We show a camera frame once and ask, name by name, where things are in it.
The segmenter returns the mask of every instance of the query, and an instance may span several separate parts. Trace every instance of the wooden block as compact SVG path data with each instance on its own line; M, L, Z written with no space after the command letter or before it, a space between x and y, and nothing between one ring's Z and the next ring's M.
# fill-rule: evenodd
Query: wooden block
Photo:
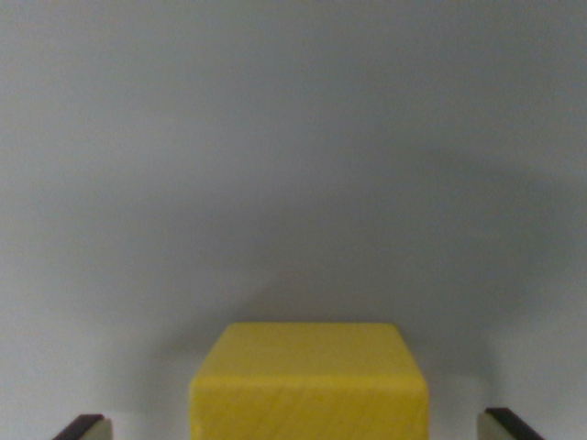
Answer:
M112 440L112 422L102 414L80 414L53 440Z
M389 324L233 324L190 385L192 440L426 440L426 382Z

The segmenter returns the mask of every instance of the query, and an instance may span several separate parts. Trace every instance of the yellow cube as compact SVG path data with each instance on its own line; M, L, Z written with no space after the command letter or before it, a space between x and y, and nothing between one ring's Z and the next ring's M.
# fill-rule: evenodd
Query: yellow cube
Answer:
M192 440L426 440L426 382L389 324L233 324L190 385Z

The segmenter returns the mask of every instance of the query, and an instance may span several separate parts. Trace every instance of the block top face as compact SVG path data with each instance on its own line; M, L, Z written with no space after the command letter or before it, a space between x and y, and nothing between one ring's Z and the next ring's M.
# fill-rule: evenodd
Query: block top face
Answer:
M327 385L426 386L397 329L390 324L233 324L194 380Z

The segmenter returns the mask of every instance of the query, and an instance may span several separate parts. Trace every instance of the yellow wooden block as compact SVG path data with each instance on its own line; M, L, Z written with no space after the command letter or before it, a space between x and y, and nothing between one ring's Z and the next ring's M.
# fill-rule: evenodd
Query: yellow wooden block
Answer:
M190 385L192 440L426 440L426 382L389 324L233 324Z

